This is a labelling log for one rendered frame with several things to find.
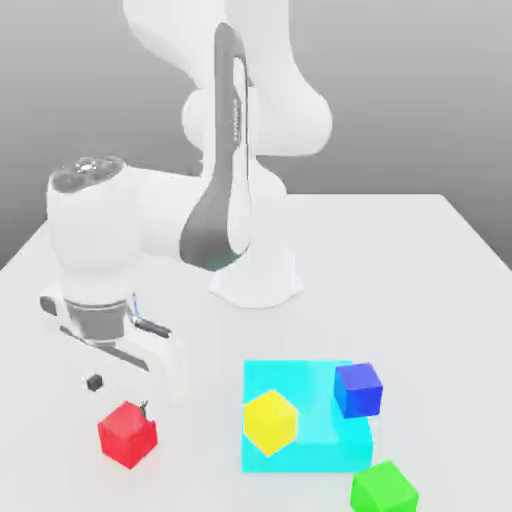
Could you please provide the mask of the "small red cube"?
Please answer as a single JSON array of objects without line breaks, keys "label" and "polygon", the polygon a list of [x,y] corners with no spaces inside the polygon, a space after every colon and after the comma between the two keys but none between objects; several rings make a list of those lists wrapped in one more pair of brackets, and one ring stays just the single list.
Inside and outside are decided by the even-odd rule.
[{"label": "small red cube", "polygon": [[97,430],[103,454],[127,469],[133,469],[158,443],[156,421],[128,401],[101,420]]}]

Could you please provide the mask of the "small yellow cube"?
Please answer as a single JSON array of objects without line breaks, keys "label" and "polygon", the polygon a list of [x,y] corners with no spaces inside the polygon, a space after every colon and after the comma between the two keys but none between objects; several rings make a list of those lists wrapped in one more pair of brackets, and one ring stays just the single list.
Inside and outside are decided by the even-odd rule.
[{"label": "small yellow cube", "polygon": [[266,457],[297,439],[298,409],[275,389],[243,406],[243,433]]}]

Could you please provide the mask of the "large cyan box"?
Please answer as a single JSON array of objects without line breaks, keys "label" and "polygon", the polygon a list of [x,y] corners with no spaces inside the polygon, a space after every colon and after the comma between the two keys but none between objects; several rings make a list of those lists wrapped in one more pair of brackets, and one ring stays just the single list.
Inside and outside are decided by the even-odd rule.
[{"label": "large cyan box", "polygon": [[373,436],[364,417],[346,419],[334,395],[335,368],[347,360],[246,360],[243,402],[269,390],[298,410],[294,442],[265,456],[247,437],[241,440],[244,473],[355,473],[372,464]]}]

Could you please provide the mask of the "small blue cube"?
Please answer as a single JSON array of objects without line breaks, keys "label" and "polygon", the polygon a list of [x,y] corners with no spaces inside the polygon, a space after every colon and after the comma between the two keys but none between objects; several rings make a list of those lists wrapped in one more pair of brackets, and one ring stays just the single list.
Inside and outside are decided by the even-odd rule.
[{"label": "small blue cube", "polygon": [[345,419],[377,416],[383,385],[371,363],[337,366],[334,396]]}]

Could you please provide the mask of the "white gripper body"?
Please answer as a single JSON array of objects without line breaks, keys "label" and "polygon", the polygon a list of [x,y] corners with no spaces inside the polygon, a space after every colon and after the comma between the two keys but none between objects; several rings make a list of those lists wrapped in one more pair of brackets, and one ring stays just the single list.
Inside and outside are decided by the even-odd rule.
[{"label": "white gripper body", "polygon": [[74,348],[77,366],[90,378],[103,378],[107,388],[131,400],[180,400],[189,392],[186,346],[168,335],[126,325],[118,339],[93,341],[76,328],[58,326]]}]

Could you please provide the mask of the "small green cube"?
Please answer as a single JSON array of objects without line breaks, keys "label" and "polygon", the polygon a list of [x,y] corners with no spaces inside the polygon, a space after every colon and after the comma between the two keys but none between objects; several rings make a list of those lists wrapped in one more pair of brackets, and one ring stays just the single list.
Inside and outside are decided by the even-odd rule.
[{"label": "small green cube", "polygon": [[350,506],[354,512],[416,512],[419,493],[392,461],[353,477]]}]

